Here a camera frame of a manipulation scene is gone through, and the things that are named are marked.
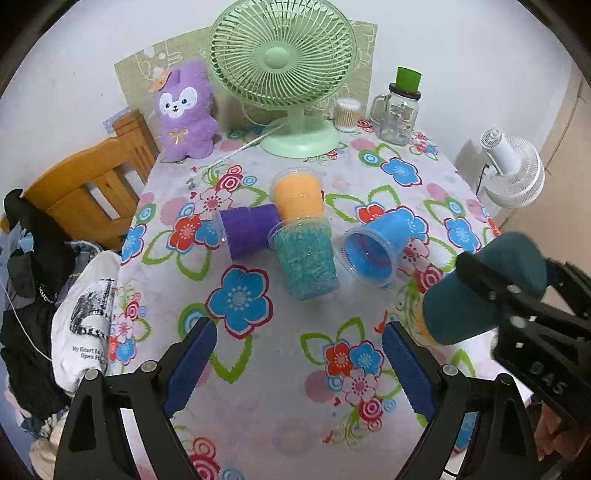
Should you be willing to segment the person's hand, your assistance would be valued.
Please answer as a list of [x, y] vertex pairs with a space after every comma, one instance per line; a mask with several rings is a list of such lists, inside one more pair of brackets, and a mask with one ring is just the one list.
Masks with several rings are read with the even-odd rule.
[[564, 459], [573, 461], [589, 438], [588, 431], [578, 426], [567, 427], [548, 405], [542, 405], [541, 416], [534, 433], [539, 461], [553, 453], [559, 453]]

